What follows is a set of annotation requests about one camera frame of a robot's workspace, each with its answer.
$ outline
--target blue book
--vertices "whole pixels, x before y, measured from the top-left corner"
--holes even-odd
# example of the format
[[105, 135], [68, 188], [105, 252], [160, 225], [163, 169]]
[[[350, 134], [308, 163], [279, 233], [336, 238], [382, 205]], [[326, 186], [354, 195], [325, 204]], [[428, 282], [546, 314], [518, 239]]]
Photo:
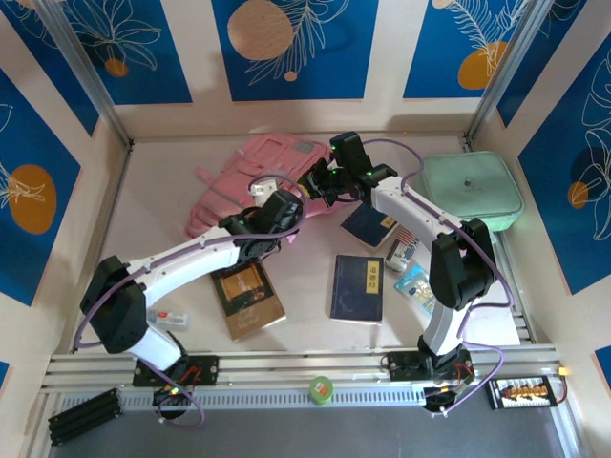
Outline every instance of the blue book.
[[384, 258], [337, 255], [331, 319], [381, 323], [383, 283]]
[[397, 227], [397, 221], [365, 203], [350, 215], [341, 227], [371, 250], [377, 249]]

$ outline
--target book cover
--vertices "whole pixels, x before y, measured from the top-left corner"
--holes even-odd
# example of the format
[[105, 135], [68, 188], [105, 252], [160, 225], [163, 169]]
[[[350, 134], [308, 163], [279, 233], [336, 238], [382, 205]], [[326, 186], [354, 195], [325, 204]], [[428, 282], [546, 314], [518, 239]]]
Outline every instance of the book cover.
[[265, 269], [252, 260], [210, 274], [235, 341], [286, 318]]
[[335, 259], [331, 319], [380, 323], [383, 283], [383, 258], [338, 255]]
[[397, 221], [361, 204], [341, 227], [363, 242], [370, 250], [377, 249], [397, 227]]

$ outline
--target book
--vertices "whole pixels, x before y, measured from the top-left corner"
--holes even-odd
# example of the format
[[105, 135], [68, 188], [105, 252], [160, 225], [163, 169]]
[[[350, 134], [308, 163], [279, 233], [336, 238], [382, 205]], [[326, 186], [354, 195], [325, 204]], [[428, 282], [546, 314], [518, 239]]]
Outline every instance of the book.
[[386, 266], [395, 272], [403, 272], [418, 247], [418, 241], [417, 236], [400, 226], [399, 234], [386, 256]]
[[210, 274], [235, 341], [286, 318], [263, 265], [251, 260]]
[[365, 203], [346, 218], [341, 227], [360, 240], [369, 251], [375, 251], [398, 227], [397, 221]]
[[330, 318], [352, 323], [381, 323], [383, 284], [383, 258], [337, 255]]

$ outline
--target black bracket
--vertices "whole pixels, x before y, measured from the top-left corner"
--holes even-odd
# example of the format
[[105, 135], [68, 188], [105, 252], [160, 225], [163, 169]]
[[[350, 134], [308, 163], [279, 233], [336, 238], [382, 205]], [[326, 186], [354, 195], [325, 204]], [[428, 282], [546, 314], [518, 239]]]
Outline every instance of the black bracket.
[[61, 446], [123, 413], [118, 391], [111, 389], [49, 419], [51, 445]]
[[387, 366], [391, 382], [422, 382], [427, 380], [455, 380], [456, 366], [472, 366], [471, 354], [459, 347], [454, 358], [433, 367], [430, 355], [421, 351], [391, 351], [387, 354]]
[[[217, 384], [218, 375], [218, 356], [189, 356], [188, 366], [185, 367], [183, 373], [179, 375], [180, 378], [183, 378], [185, 376], [187, 378], [182, 381], [178, 377], [172, 378], [176, 379], [175, 382], [179, 385], [214, 386]], [[161, 378], [155, 375], [153, 371], [151, 371], [151, 369], [149, 369], [141, 361], [138, 361], [136, 363], [136, 369], [134, 369], [134, 379], [132, 381], [132, 385], [147, 387], [164, 387], [167, 384], [162, 381]]]

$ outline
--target mint green pouch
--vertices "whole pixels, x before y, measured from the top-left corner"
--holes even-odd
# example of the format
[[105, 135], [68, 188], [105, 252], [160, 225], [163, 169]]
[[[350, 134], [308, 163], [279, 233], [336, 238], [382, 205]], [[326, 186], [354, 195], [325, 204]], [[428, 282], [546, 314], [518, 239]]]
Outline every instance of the mint green pouch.
[[491, 151], [427, 157], [422, 184], [432, 203], [465, 220], [480, 218], [492, 232], [508, 229], [524, 211], [507, 165]]

